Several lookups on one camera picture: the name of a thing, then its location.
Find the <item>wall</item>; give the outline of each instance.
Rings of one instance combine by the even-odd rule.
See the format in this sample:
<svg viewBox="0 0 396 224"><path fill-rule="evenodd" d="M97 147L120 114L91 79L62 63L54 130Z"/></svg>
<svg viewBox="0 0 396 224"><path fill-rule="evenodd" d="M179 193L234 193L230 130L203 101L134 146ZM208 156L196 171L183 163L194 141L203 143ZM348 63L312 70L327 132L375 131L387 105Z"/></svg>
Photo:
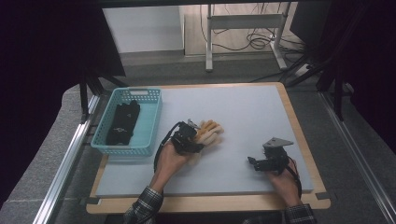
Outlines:
<svg viewBox="0 0 396 224"><path fill-rule="evenodd" d="M184 49L179 6L103 11L119 53Z"/></svg>

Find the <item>aluminum rail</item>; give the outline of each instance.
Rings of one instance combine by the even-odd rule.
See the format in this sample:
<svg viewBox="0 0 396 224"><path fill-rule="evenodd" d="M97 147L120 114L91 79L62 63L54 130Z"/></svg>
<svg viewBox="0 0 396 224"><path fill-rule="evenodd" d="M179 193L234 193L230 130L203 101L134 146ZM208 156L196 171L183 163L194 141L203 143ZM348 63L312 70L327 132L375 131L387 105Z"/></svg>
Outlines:
<svg viewBox="0 0 396 224"><path fill-rule="evenodd" d="M90 114L95 111L99 100L99 96L93 96L91 98L88 107ZM49 221L55 204L57 203L59 195L64 187L64 182L66 181L76 156L80 150L84 136L90 127L91 121L92 117L88 118L85 123L78 125L73 139L70 142L69 148L64 155L64 159L62 160L62 163L55 177L53 178L51 185L49 186L49 191L47 192L47 195L44 198L37 215L35 216L35 220L33 221L34 224L45 224Z"/></svg>
<svg viewBox="0 0 396 224"><path fill-rule="evenodd" d="M373 173L366 159L364 159L364 156L361 154L358 145L350 134L345 123L343 121L340 121L340 119L333 112L331 99L329 99L328 95L325 95L322 92L319 92L318 94L323 104L327 108L327 111L330 114L335 128L343 138L344 143L346 144L346 147L350 155L352 156L353 161L356 163L356 166L361 172L361 175L366 182L367 187L372 192L376 202L378 203L378 206L381 209L385 219L389 224L396 223L396 210L394 204L392 203L392 200L385 192L382 184L375 177L375 174Z"/></svg>

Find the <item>metal frame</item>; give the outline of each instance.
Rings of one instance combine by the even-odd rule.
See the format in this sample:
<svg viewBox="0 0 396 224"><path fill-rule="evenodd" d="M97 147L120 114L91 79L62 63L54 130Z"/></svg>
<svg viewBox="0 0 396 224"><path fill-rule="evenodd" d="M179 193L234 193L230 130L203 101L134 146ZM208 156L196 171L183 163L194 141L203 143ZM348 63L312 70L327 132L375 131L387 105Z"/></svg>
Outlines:
<svg viewBox="0 0 396 224"><path fill-rule="evenodd" d="M213 71L212 30L217 29L277 28L276 36L272 36L270 46L280 70L287 69L279 50L279 42L288 18L290 4L291 2L287 3L286 9L281 14L230 16L212 16L212 5L207 5L206 72Z"/></svg>
<svg viewBox="0 0 396 224"><path fill-rule="evenodd" d="M329 99L329 96L325 95L323 92L319 92L318 94L327 111L329 112L335 128L343 138L344 143L346 144L346 147L353 161L356 163L358 170L361 172L361 176L366 182L367 187L372 192L376 202L378 203L378 206L381 209L385 219L389 224L396 223L395 205L393 204L388 194L385 192L382 184L375 177L375 174L373 173L366 159L364 159L364 156L361 154L361 151L359 150L358 145L350 134L347 126L337 117L337 115L332 110L332 100Z"/></svg>
<svg viewBox="0 0 396 224"><path fill-rule="evenodd" d="M89 103L89 113L92 114L98 102L100 100L99 96L93 96ZM55 177L52 180L52 183L49 187L49 191L47 192L46 197L44 198L43 203L40 206L40 209L35 216L34 224L45 224L49 221L50 216L53 212L55 204L58 201L59 195L64 188L64 182L66 181L69 172L73 166L73 163L76 159L76 156L80 150L84 137L90 127L90 123L92 121L92 117L89 117L84 123L78 125L75 135L67 149L64 159L56 173Z"/></svg>

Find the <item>white board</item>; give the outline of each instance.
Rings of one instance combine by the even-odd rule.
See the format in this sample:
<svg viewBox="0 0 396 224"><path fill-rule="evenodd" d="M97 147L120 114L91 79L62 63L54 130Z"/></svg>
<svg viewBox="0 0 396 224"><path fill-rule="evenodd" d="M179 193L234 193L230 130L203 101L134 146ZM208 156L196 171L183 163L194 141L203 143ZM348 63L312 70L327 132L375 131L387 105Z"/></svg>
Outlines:
<svg viewBox="0 0 396 224"><path fill-rule="evenodd" d="M185 166L167 184L168 195L233 195L273 191L263 172L247 157L264 160L262 144L277 137L294 144L284 147L298 164L304 191L313 189L276 86L162 89L163 110L155 151L179 121L213 119L224 128L220 145L204 149L194 166ZM110 156L96 191L99 197L139 195L153 175L153 160Z"/></svg>

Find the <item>plaid sleeve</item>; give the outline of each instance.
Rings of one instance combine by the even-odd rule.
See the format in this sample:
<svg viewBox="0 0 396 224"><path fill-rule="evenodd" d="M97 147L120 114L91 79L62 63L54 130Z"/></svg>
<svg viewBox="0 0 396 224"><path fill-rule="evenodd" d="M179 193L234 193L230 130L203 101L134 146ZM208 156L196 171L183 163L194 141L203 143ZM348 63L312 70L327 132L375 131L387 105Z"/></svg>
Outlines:
<svg viewBox="0 0 396 224"><path fill-rule="evenodd" d="M163 196L154 189L146 187L137 201L125 212L124 224L153 224L154 217L162 205Z"/></svg>
<svg viewBox="0 0 396 224"><path fill-rule="evenodd" d="M311 206L307 204L286 208L285 219L288 224L312 224L317 223Z"/></svg>

